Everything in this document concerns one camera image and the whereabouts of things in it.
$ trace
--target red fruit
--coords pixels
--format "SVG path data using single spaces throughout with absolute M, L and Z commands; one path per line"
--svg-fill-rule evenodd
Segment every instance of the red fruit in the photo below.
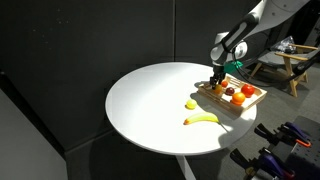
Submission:
M 254 94 L 254 87 L 251 84 L 245 84 L 242 86 L 241 92 L 246 98 L 250 98 Z
M 226 88 L 228 86 L 228 81 L 226 81 L 226 80 L 222 81 L 221 86 Z
M 234 89 L 232 87 L 228 87 L 226 89 L 226 95 L 232 96 L 232 94 L 234 94 Z

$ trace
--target red apple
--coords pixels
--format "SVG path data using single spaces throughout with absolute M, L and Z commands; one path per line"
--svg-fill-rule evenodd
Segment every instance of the red apple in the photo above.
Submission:
M 252 94 L 254 94 L 254 87 L 251 84 L 245 84 L 242 86 L 241 92 L 246 96 L 246 98 L 250 98 Z

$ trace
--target small yellow fruit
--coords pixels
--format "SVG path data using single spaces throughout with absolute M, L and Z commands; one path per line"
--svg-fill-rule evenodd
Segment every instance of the small yellow fruit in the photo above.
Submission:
M 197 105 L 198 105 L 198 103 L 194 99 L 189 99 L 186 104 L 188 109 L 194 109 L 194 108 L 196 108 Z

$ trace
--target wooden tray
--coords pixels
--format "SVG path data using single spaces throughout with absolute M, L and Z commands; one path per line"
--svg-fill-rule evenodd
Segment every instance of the wooden tray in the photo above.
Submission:
M 235 90 L 235 93 L 241 92 L 242 86 L 247 84 L 246 82 L 240 81 L 239 79 L 236 79 L 235 77 L 232 77 L 228 74 L 226 75 L 225 80 L 228 81 L 227 87 L 233 87 Z M 226 88 L 223 88 L 223 92 L 219 95 L 212 92 L 212 86 L 209 84 L 209 82 L 201 84 L 198 87 L 198 93 L 201 95 L 204 95 L 205 97 L 207 97 L 210 100 L 212 100 L 213 102 L 219 104 L 223 108 L 225 108 L 225 109 L 227 109 L 237 115 L 240 115 L 244 111 L 246 111 L 250 107 L 252 107 L 253 105 L 258 104 L 266 96 L 267 91 L 262 90 L 256 86 L 254 86 L 254 88 L 255 88 L 254 94 L 251 96 L 251 98 L 246 98 L 246 100 L 242 103 L 241 106 L 237 106 L 237 105 L 230 103 L 232 96 L 228 96 L 225 94 Z

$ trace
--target orange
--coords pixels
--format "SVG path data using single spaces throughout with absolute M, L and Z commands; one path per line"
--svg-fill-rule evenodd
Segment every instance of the orange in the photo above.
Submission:
M 232 95 L 230 102 L 237 106 L 241 106 L 242 103 L 246 100 L 246 96 L 242 92 L 237 92 Z
M 222 81 L 221 86 L 226 88 L 228 86 L 228 81 L 226 81 L 226 80 Z

